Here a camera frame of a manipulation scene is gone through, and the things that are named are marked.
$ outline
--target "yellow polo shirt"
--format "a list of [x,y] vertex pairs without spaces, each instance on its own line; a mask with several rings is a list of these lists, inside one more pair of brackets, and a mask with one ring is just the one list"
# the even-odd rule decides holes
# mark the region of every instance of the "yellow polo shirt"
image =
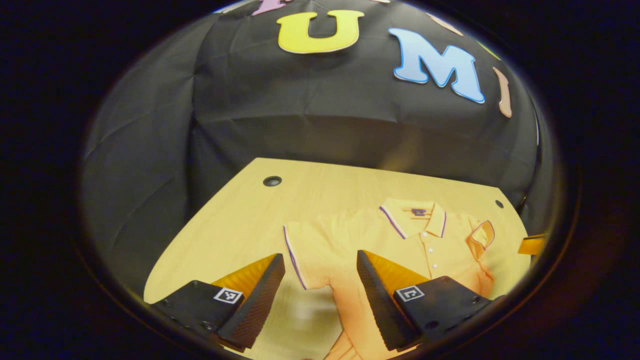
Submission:
[[356,269],[367,250],[429,279],[447,275],[487,297],[493,275],[482,262],[495,235],[489,221],[446,212],[433,201],[386,199],[379,208],[347,210],[284,225],[284,238],[305,289],[330,285],[344,332],[327,356],[383,360],[388,351]]

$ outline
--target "letter m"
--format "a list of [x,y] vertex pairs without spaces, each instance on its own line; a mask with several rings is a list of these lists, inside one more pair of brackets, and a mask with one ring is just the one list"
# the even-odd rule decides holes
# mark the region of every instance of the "letter m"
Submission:
[[429,76],[422,71],[422,61],[439,87],[444,87],[454,70],[456,81],[451,85],[456,94],[484,103],[484,95],[480,92],[480,85],[476,75],[474,61],[471,54],[459,47],[449,45],[442,55],[425,38],[413,31],[390,28],[389,32],[398,38],[402,65],[394,70],[397,78],[414,83],[424,84]]

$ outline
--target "wooden table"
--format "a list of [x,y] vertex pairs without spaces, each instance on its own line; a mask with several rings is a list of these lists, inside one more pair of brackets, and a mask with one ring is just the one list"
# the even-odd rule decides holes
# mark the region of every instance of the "wooden table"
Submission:
[[[269,176],[280,176],[282,183],[264,186]],[[169,244],[149,275],[144,299],[154,303],[188,281],[213,282],[282,253],[286,274],[262,332],[243,355],[256,360],[322,359],[342,331],[331,288],[302,288],[282,225],[343,209],[378,207],[386,197],[435,200],[446,211],[491,221],[496,240],[484,256],[495,276],[492,299],[508,292],[529,269],[530,257],[517,254],[527,233],[498,188],[369,168],[257,158]]]

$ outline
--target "yellow letter u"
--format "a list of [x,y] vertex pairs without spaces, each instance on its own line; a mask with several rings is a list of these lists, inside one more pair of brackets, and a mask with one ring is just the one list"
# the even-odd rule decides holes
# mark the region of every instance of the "yellow letter u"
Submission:
[[358,18],[364,16],[353,10],[331,10],[327,15],[335,16],[335,35],[328,38],[309,37],[309,21],[317,16],[315,12],[295,13],[281,17],[278,45],[290,53],[329,53],[345,49],[358,41]]

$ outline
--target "shirt collar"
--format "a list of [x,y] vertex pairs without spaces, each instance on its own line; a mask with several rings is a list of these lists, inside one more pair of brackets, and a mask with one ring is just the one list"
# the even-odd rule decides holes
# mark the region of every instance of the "shirt collar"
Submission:
[[435,201],[399,200],[387,198],[380,209],[404,239],[426,231],[444,236],[447,213]]

